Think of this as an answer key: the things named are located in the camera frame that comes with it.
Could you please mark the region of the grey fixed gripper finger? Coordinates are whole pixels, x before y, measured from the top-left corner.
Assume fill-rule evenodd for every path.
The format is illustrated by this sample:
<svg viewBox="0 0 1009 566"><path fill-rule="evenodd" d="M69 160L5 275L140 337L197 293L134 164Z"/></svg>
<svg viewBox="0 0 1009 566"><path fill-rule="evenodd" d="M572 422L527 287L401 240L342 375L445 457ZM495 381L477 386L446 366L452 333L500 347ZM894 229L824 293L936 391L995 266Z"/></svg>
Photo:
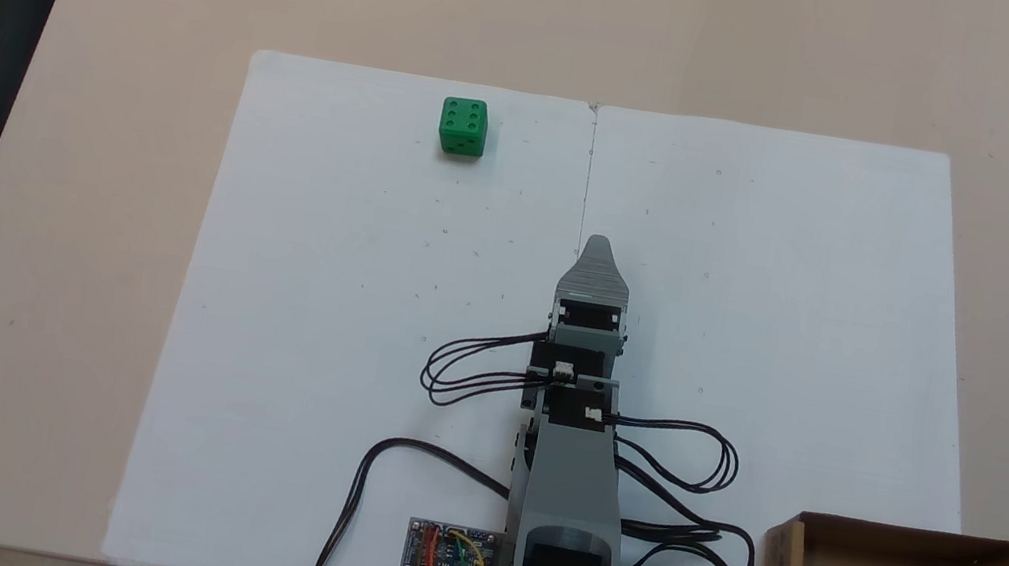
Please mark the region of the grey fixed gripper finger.
<svg viewBox="0 0 1009 566"><path fill-rule="evenodd" d="M586 240L571 269L558 279L555 299L625 310L629 288L619 273L607 237L591 235Z"/></svg>

